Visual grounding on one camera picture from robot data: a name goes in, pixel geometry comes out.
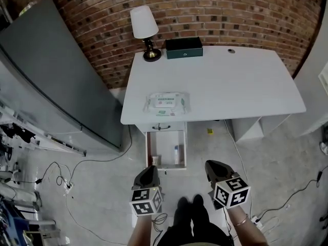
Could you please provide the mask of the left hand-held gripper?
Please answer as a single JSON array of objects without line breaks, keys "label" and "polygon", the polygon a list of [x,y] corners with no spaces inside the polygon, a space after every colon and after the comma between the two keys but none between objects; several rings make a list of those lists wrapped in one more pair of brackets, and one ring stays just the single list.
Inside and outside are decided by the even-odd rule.
[{"label": "left hand-held gripper", "polygon": [[157,166],[149,166],[134,179],[130,206],[136,216],[154,215],[161,212],[163,194]]}]

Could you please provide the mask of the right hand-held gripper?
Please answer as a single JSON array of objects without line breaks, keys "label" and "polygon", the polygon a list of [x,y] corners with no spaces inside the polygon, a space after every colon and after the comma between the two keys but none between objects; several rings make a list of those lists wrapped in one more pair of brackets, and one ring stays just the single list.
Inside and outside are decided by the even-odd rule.
[{"label": "right hand-held gripper", "polygon": [[[238,174],[232,177],[234,170],[227,164],[214,160],[205,162],[205,171],[209,182],[214,183],[213,192],[209,193],[214,209],[231,209],[244,204],[251,191],[251,187]],[[219,177],[232,177],[227,180],[218,181]]]}]

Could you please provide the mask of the person's right black shoe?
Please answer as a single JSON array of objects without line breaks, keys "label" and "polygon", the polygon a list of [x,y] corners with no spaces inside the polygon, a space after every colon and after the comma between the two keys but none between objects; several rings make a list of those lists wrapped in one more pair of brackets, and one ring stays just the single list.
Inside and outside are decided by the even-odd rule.
[{"label": "person's right black shoe", "polygon": [[203,197],[200,194],[196,194],[193,197],[193,201],[192,201],[192,207],[193,209],[196,210],[200,210],[204,207],[204,201],[203,201]]}]

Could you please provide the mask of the person's left black shoe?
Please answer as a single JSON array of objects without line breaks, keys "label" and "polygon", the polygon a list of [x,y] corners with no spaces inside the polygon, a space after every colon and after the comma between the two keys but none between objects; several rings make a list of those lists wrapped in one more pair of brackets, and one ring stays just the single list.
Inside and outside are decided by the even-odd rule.
[{"label": "person's left black shoe", "polygon": [[191,213],[191,204],[186,197],[179,199],[177,203],[176,215],[189,216]]}]

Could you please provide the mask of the white drawer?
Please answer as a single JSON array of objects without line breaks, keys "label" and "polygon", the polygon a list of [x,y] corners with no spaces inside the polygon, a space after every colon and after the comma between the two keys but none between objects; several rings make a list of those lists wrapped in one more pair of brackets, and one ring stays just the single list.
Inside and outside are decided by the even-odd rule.
[{"label": "white drawer", "polygon": [[[183,131],[146,132],[146,166],[151,166],[151,155],[161,155],[160,171],[187,169],[187,134]],[[174,161],[174,147],[179,145],[180,164]]]},{"label": "white drawer", "polygon": [[[161,130],[161,131],[153,130],[152,127],[156,126],[158,124],[170,125],[171,128],[166,129],[166,130]],[[183,130],[185,130],[185,123],[184,122],[167,122],[167,123],[156,123],[156,124],[155,123],[152,123],[152,124],[136,124],[136,126],[142,132],[162,132],[162,131],[183,131]]]}]

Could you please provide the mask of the white desk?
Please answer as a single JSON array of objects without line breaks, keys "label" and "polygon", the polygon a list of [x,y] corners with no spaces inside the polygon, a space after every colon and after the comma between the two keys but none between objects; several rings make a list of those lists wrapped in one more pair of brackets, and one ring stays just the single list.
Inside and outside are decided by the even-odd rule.
[{"label": "white desk", "polygon": [[[146,97],[156,92],[188,93],[191,112],[171,117],[144,113]],[[241,141],[262,138],[290,115],[305,111],[301,94],[275,51],[205,46],[200,57],[163,55],[152,63],[136,53],[120,121],[136,125],[231,119]]]}]

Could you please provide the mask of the wet wipes pack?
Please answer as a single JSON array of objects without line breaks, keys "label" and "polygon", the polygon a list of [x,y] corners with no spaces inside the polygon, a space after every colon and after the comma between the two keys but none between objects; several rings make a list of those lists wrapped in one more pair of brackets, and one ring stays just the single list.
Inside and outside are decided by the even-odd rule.
[{"label": "wet wipes pack", "polygon": [[191,112],[190,96],[184,92],[156,92],[146,97],[143,112],[153,116],[181,116]]}]

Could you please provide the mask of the grey refrigerator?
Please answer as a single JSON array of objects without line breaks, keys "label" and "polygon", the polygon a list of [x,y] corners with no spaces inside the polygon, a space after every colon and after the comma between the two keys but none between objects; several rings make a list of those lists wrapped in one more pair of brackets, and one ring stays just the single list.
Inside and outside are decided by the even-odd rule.
[{"label": "grey refrigerator", "polygon": [[122,106],[96,74],[52,0],[0,32],[0,100],[79,153],[121,149]]}]

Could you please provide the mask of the person's right forearm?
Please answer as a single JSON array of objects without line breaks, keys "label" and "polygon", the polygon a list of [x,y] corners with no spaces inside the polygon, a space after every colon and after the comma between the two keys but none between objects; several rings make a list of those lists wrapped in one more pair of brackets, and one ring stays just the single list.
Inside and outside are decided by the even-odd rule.
[{"label": "person's right forearm", "polygon": [[241,246],[269,246],[262,232],[251,222],[240,206],[227,209],[227,213]]}]

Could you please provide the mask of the person's black shoe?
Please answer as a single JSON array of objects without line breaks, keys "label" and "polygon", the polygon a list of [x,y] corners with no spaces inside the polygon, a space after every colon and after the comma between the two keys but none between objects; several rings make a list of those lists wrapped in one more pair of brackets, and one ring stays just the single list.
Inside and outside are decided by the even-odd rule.
[{"label": "person's black shoe", "polygon": [[193,201],[192,201],[192,207],[193,209],[196,210],[200,210],[204,207],[204,201],[203,201],[203,197],[200,194],[196,194],[193,197]]},{"label": "person's black shoe", "polygon": [[191,213],[191,204],[186,197],[179,199],[177,203],[176,215],[189,216]]}]

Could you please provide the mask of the table lamp with white shade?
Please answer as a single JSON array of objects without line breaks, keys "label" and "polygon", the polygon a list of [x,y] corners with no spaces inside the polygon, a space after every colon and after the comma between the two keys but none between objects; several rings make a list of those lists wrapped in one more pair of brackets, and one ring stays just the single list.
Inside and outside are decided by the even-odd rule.
[{"label": "table lamp with white shade", "polygon": [[139,6],[130,11],[133,36],[141,39],[146,50],[143,58],[147,62],[155,62],[161,58],[161,51],[155,49],[151,38],[159,32],[158,25],[149,6]]}]

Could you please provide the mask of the metal shelf rack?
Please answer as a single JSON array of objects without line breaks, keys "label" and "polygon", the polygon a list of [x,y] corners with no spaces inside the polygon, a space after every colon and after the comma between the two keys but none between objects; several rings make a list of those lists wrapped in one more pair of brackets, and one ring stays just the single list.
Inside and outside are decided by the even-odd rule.
[{"label": "metal shelf rack", "polygon": [[60,140],[27,122],[2,99],[0,99],[0,134],[5,136],[7,145],[16,142],[18,146],[32,150],[38,148],[75,153],[81,156],[85,156],[87,153],[85,150],[67,141]]}]

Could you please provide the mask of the person's left forearm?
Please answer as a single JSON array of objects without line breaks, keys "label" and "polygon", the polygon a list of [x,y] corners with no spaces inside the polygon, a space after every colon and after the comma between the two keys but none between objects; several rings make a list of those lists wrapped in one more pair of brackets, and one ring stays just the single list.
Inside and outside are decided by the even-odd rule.
[{"label": "person's left forearm", "polygon": [[151,246],[152,216],[138,216],[127,246]]}]

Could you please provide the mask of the dark green box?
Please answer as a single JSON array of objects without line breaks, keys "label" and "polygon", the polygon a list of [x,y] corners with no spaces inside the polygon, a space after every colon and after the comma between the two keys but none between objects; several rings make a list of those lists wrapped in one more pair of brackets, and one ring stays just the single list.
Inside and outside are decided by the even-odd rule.
[{"label": "dark green box", "polygon": [[203,45],[199,37],[167,39],[165,47],[167,59],[203,56]]}]

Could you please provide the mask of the closed white drawer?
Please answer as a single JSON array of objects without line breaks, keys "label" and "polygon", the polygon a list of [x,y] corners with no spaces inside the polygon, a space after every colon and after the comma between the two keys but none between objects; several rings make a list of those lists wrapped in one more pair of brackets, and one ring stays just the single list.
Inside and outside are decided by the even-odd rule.
[{"label": "closed white drawer", "polygon": [[[161,131],[153,130],[152,127],[156,126],[158,124],[170,125],[171,128],[166,129],[166,130],[161,130]],[[136,126],[142,132],[162,132],[162,131],[183,131],[183,130],[185,130],[185,123],[184,122],[167,122],[167,123],[156,123],[156,124],[155,123],[152,123],[152,124],[136,124]]]}]

